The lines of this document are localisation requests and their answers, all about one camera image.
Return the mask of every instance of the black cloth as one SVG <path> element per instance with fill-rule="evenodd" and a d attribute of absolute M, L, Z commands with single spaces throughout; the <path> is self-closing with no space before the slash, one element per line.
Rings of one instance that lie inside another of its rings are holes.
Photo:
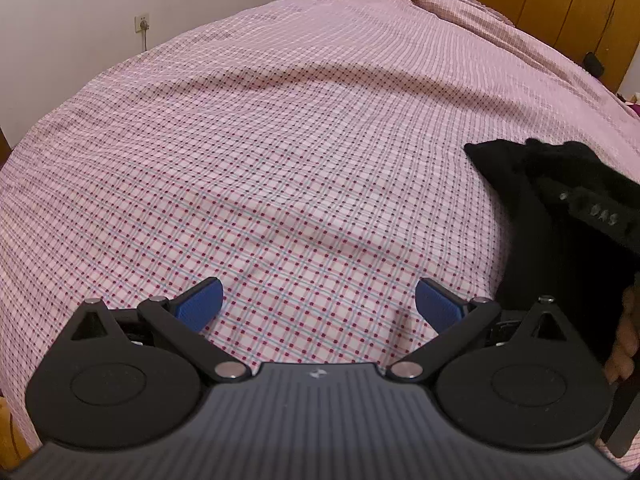
<path fill-rule="evenodd" d="M 556 298 L 596 358 L 604 362 L 622 313 L 622 292 L 640 269 L 640 186 L 580 142 L 529 139 L 465 145 L 497 191 L 513 225 L 503 308 L 527 310 Z"/>

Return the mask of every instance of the power cord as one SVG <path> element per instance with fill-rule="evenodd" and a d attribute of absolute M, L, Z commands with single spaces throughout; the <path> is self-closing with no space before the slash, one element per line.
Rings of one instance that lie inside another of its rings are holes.
<path fill-rule="evenodd" d="M 142 49 L 146 52 L 146 32 L 149 30 L 149 24 L 146 20 L 140 20 L 140 30 L 142 31 Z"/>

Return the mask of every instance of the white wall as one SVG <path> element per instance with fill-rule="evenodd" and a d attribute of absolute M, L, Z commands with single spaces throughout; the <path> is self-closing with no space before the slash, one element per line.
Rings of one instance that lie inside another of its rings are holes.
<path fill-rule="evenodd" d="M 636 50 L 636 55 L 626 71 L 625 78 L 622 80 L 618 93 L 629 99 L 636 92 L 640 92 L 640 44 Z"/>
<path fill-rule="evenodd" d="M 0 126 L 15 146 L 101 71 L 148 47 L 271 0 L 0 0 Z"/>

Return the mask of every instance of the wrinkled bedsheet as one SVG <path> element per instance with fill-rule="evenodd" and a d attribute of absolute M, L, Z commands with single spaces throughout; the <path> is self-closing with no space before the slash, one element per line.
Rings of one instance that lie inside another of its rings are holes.
<path fill-rule="evenodd" d="M 89 296 L 217 276 L 206 337 L 254 368 L 395 361 L 434 336 L 420 276 L 500 279 L 506 217 L 463 145 L 527 137 L 640 181 L 638 118 L 472 0 L 281 0 L 107 70 L 0 172 L 0 386 L 27 440 L 26 383 Z"/>

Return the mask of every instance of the round black cover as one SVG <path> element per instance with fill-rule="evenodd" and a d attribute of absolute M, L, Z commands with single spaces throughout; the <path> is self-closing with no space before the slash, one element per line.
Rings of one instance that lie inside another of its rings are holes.
<path fill-rule="evenodd" d="M 187 361 L 112 338 L 58 346 L 26 391 L 41 439 L 85 449 L 155 440 L 182 423 L 199 397 L 200 379 Z"/>
<path fill-rule="evenodd" d="M 440 374 L 436 395 L 463 431 L 517 450 L 594 442 L 611 400 L 602 370 L 582 349 L 533 338 L 458 357 Z"/>

